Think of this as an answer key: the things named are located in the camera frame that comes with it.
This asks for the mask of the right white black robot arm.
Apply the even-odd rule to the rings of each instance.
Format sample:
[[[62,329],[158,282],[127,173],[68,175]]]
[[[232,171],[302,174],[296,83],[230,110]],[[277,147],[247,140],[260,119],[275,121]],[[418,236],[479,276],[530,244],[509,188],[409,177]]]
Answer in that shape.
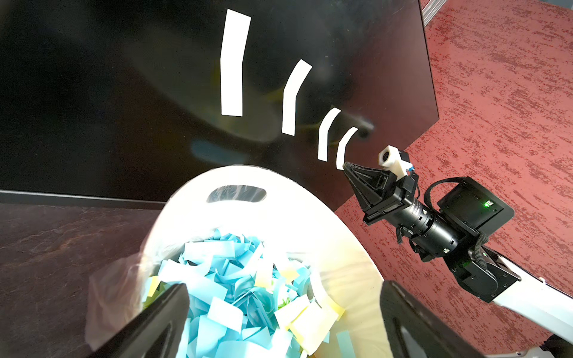
[[[512,207],[468,176],[433,183],[454,185],[434,207],[430,189],[419,198],[419,176],[412,169],[402,178],[354,163],[343,164],[343,171],[365,224],[390,223],[398,243],[407,240],[423,262],[443,259],[465,291],[551,331],[542,352],[572,356],[572,296],[486,246],[514,217]]]

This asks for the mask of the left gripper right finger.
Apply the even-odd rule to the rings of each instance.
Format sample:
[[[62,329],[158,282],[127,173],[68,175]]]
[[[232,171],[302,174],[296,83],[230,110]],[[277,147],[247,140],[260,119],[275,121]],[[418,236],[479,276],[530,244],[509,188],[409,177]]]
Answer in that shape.
[[[394,357],[482,357],[397,282],[385,280],[380,307]]]

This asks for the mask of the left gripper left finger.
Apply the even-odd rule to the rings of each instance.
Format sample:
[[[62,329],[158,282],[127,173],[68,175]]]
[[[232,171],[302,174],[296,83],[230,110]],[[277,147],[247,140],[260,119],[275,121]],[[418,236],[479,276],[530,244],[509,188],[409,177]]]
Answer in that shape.
[[[120,319],[129,319],[125,327],[110,337],[91,357],[175,357],[183,337],[190,308],[187,287],[177,283],[164,291],[141,313],[143,283],[117,285],[91,283],[87,330],[105,319],[112,310],[119,310]]]

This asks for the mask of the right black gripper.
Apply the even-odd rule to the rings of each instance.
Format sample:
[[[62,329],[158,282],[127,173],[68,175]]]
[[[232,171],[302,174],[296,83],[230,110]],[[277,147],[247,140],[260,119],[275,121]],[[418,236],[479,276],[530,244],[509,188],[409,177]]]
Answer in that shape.
[[[414,172],[397,180],[391,171],[350,162],[343,164],[343,172],[364,212],[363,221],[367,225],[387,220],[418,201],[419,176]]]

